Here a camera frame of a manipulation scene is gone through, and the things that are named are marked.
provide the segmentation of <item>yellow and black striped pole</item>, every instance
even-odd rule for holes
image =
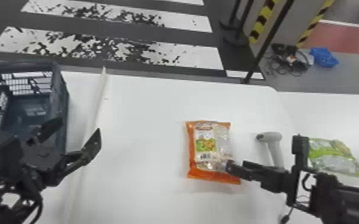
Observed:
[[[273,14],[273,9],[279,0],[266,0],[262,10],[260,10],[259,17],[249,35],[249,43],[257,43],[260,34],[264,31],[264,26]]]
[[[298,43],[296,46],[298,48],[302,47],[304,42],[308,39],[309,35],[312,33],[313,29],[316,27],[317,23],[323,18],[324,13],[329,9],[329,7],[334,3],[335,0],[326,0],[323,6],[320,8],[317,16],[314,17],[312,22],[310,22],[308,29],[302,34],[301,38],[299,38]]]

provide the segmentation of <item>green snack bag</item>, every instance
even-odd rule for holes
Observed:
[[[341,141],[311,138],[309,160],[313,168],[359,177],[359,162]]]

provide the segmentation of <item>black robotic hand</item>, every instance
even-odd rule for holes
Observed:
[[[57,186],[67,175],[90,163],[101,149],[97,129],[80,151],[62,154],[43,146],[62,127],[61,118],[53,119],[32,131],[32,137],[21,141],[15,135],[0,131],[0,224],[21,224],[37,208],[30,224],[34,224],[43,209],[40,194],[48,186]],[[5,193],[20,199],[8,207],[2,203]]]
[[[229,161],[225,167],[227,173],[247,181],[258,181],[261,188],[273,193],[285,193],[286,204],[321,219],[324,224],[359,224],[359,188],[340,183],[336,176],[318,172],[307,167],[309,138],[294,136],[292,154],[295,164],[291,171],[281,167],[263,166],[244,161],[242,166]],[[307,172],[302,178],[304,190],[310,192],[308,205],[300,203],[298,187],[301,172]],[[313,175],[316,185],[308,188],[307,179]],[[286,223],[289,215],[283,220]]]

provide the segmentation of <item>blue object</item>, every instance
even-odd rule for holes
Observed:
[[[30,131],[62,117],[63,127],[44,146],[66,151],[69,93],[57,63],[0,63],[0,130],[28,139]]]
[[[311,48],[310,54],[314,56],[314,61],[322,67],[332,68],[339,64],[327,48]]]

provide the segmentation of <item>white painted stripe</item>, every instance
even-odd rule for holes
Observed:
[[[320,20],[320,23],[326,23],[326,24],[332,24],[332,25],[339,25],[339,26],[348,26],[348,27],[354,27],[359,28],[359,24],[355,23],[346,23],[341,21],[333,21],[333,20]]]
[[[223,70],[217,48],[6,27],[0,52]]]
[[[158,0],[158,1],[170,1],[170,2],[179,2],[191,5],[205,5],[203,0]]]
[[[29,0],[21,12],[75,17],[109,22],[145,24],[181,30],[211,33],[209,19],[203,15],[146,10],[93,2],[69,0]]]
[[[232,78],[245,78],[247,75],[247,71],[232,71],[232,70],[226,70],[227,76]],[[262,73],[255,72],[252,75],[252,79],[258,79],[258,80],[264,80],[264,77]]]

